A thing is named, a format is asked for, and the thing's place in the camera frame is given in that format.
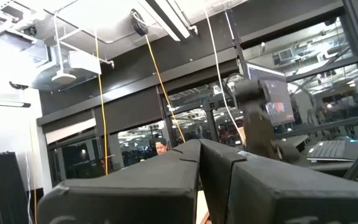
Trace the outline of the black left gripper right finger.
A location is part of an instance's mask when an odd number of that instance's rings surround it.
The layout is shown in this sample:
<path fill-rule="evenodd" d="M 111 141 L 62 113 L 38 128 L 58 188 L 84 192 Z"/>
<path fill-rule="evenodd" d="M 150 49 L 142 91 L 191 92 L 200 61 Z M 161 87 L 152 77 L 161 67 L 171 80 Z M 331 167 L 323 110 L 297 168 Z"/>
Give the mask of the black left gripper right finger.
<path fill-rule="evenodd" d="M 358 223 L 358 182 L 200 141 L 213 223 Z"/>

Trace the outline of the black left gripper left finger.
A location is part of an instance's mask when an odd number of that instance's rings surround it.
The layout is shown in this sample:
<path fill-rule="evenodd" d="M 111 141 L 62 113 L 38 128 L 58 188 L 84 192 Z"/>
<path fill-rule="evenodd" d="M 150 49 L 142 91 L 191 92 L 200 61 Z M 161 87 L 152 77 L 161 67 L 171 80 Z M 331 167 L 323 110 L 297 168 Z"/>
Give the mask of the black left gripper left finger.
<path fill-rule="evenodd" d="M 201 143 L 93 179 L 67 179 L 42 197 L 39 223 L 195 223 Z"/>

